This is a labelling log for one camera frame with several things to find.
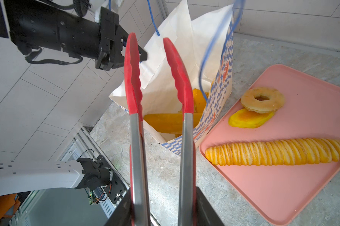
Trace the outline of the ring doughnut bread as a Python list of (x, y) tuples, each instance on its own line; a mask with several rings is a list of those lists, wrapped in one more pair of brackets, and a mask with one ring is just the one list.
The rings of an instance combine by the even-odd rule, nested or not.
[(248, 111), (265, 114), (283, 107), (285, 97), (277, 89), (258, 87), (247, 90), (241, 97), (241, 104)]

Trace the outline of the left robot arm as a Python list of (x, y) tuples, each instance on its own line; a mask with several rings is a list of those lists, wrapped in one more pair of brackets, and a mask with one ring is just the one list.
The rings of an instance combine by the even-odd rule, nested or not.
[[(95, 60), (95, 67), (109, 71), (122, 67), (126, 99), (130, 110), (130, 168), (133, 192), (144, 192), (144, 150), (139, 64), (147, 52), (138, 46), (135, 34), (119, 24), (119, 16), (101, 7), (99, 21), (85, 19), (89, 1), (74, 1), (61, 6), (52, 1), (0, 1), (0, 37), (9, 38), (32, 65), (66, 66), (66, 61), (37, 60), (44, 48), (64, 51), (78, 64), (85, 57)], [(110, 181), (110, 171), (89, 158), (63, 162), (0, 162), (0, 196), (49, 188), (90, 188)]]

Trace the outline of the checkered paper bag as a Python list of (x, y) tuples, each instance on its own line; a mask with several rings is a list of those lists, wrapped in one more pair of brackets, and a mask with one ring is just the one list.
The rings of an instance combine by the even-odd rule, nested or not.
[[(163, 39), (169, 38), (175, 45), (192, 90), (199, 89), (207, 102), (203, 113), (194, 113), (200, 118), (193, 128), (195, 149), (210, 131), (232, 91), (233, 31), (236, 26), (233, 9), (233, 6), (227, 6), (191, 20), (187, 1), (182, 1), (161, 24), (159, 34), (149, 40), (144, 48), (147, 60), (139, 64), (143, 115), (180, 112), (182, 104), (177, 98)], [(128, 112), (124, 81), (110, 98)], [(143, 128), (162, 146), (181, 154), (181, 134), (160, 133), (146, 121)]]

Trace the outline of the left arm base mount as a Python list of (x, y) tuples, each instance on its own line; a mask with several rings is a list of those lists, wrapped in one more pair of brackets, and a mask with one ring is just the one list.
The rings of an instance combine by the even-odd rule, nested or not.
[(98, 199), (103, 201), (107, 198), (112, 204), (116, 204), (123, 197), (127, 188), (103, 155), (99, 155), (95, 160), (78, 158), (77, 162), (83, 167), (84, 177), (75, 189), (88, 188), (90, 191), (95, 191), (95, 189), (104, 186), (105, 189)]

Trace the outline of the small yellow bread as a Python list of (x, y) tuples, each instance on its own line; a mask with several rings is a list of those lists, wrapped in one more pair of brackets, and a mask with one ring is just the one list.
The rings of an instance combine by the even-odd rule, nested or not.
[(243, 108), (230, 116), (228, 124), (242, 129), (255, 129), (264, 125), (274, 116), (274, 112), (259, 114)]

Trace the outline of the left circuit board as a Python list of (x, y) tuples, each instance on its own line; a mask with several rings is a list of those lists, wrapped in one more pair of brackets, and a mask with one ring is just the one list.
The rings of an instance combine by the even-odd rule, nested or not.
[(87, 195), (88, 195), (88, 200), (90, 205), (97, 205), (105, 200), (107, 200), (108, 195), (106, 194), (106, 189), (108, 186), (100, 186), (97, 187), (95, 190), (90, 191), (90, 189), (85, 189)]

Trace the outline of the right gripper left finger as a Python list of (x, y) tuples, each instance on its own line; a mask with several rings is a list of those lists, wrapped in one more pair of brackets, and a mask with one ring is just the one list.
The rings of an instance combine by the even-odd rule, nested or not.
[(111, 217), (104, 226), (131, 226), (132, 225), (132, 200), (131, 189), (128, 190), (120, 201), (120, 204), (115, 208)]

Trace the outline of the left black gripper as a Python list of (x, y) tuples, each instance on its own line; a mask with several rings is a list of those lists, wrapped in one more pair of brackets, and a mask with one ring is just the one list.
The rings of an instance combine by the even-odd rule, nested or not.
[(99, 24), (100, 47), (95, 67), (104, 71), (123, 67), (122, 49), (127, 46), (128, 33), (119, 25), (119, 15), (102, 7)]

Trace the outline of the long oval bread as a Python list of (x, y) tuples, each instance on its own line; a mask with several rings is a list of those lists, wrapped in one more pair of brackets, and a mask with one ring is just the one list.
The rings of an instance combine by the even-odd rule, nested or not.
[(183, 114), (149, 114), (144, 120), (160, 133), (182, 134)]

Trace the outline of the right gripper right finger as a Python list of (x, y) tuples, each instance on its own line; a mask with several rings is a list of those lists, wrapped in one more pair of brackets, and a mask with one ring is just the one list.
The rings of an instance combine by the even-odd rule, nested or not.
[(224, 226), (224, 223), (199, 187), (196, 187), (196, 225)]

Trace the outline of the long ridged bread bottom-left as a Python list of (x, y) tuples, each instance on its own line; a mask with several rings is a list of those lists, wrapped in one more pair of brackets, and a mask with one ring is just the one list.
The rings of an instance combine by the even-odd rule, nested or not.
[(207, 148), (213, 165), (276, 166), (340, 161), (340, 140), (297, 138), (267, 142), (229, 143)]

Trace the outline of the red tongs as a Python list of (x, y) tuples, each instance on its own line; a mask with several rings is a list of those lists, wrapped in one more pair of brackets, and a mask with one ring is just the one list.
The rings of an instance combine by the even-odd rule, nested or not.
[[(186, 67), (172, 41), (163, 39), (166, 59), (175, 80), (177, 98), (182, 104), (183, 114), (178, 225), (196, 224), (196, 160), (193, 128), (200, 118), (194, 114), (193, 90)], [(124, 82), (128, 112), (130, 115), (130, 185), (132, 200), (132, 225), (150, 225), (150, 202), (146, 169), (143, 98), (140, 81), (140, 53), (135, 33), (128, 36), (124, 59)]]

